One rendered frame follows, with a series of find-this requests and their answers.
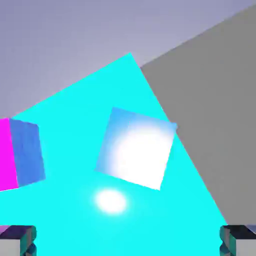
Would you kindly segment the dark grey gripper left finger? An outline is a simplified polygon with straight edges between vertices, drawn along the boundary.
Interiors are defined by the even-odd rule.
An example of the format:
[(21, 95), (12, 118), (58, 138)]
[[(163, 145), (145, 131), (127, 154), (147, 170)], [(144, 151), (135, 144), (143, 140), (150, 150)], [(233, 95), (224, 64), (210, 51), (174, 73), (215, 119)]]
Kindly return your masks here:
[(0, 225), (0, 256), (37, 256), (34, 225)]

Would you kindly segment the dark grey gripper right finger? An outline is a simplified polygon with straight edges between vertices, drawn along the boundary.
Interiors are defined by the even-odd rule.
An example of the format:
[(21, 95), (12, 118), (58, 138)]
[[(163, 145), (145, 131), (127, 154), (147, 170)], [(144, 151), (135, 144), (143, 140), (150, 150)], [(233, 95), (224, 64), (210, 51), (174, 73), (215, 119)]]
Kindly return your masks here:
[(256, 256), (256, 224), (222, 225), (220, 256)]

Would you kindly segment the small magenta cube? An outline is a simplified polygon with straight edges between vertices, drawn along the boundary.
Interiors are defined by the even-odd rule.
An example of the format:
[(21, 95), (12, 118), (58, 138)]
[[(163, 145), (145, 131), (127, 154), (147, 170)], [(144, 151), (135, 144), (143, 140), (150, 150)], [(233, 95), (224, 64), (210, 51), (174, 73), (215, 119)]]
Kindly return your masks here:
[(39, 127), (13, 118), (0, 118), (0, 192), (46, 178)]

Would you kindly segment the small blue cube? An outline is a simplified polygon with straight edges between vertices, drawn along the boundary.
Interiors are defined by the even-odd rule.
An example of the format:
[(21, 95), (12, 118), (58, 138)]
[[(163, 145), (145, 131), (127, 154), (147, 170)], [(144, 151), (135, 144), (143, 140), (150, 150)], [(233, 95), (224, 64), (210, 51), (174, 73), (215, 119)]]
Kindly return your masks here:
[(95, 170), (159, 190), (178, 125), (114, 107)]

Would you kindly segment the large cyan box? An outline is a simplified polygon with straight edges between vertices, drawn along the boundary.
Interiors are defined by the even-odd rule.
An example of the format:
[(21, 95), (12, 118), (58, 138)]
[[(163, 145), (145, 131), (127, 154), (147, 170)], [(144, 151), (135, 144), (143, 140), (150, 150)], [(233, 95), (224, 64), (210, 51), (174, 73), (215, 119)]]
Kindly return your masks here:
[(34, 225), (37, 256), (220, 256), (226, 222), (179, 137), (160, 190), (95, 171), (113, 107), (167, 119), (131, 54), (16, 116), (46, 178), (0, 192), (0, 224)]

